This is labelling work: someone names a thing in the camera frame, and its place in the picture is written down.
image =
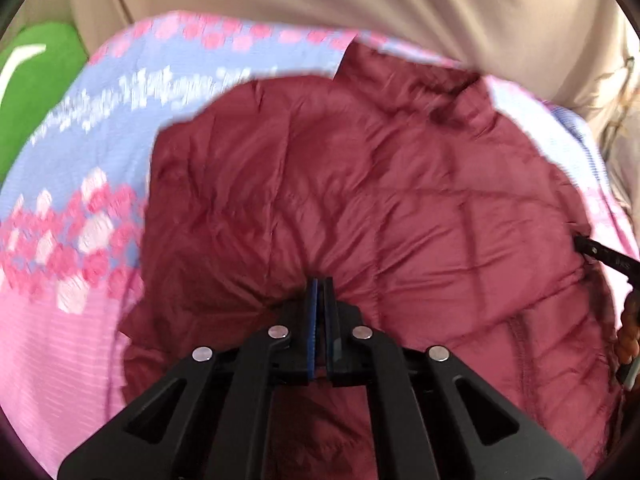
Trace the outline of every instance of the screw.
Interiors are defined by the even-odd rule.
[[[449,350],[444,346],[432,346],[429,348],[429,357],[434,361],[442,362],[449,359]]]
[[[269,329],[269,337],[273,339],[283,339],[289,335],[289,329],[284,325],[273,325]]]
[[[199,363],[208,361],[213,357],[213,350],[208,346],[199,346],[191,353],[191,357]]]
[[[356,339],[369,339],[371,338],[371,336],[373,336],[373,330],[368,326],[357,326],[353,329],[351,334]]]

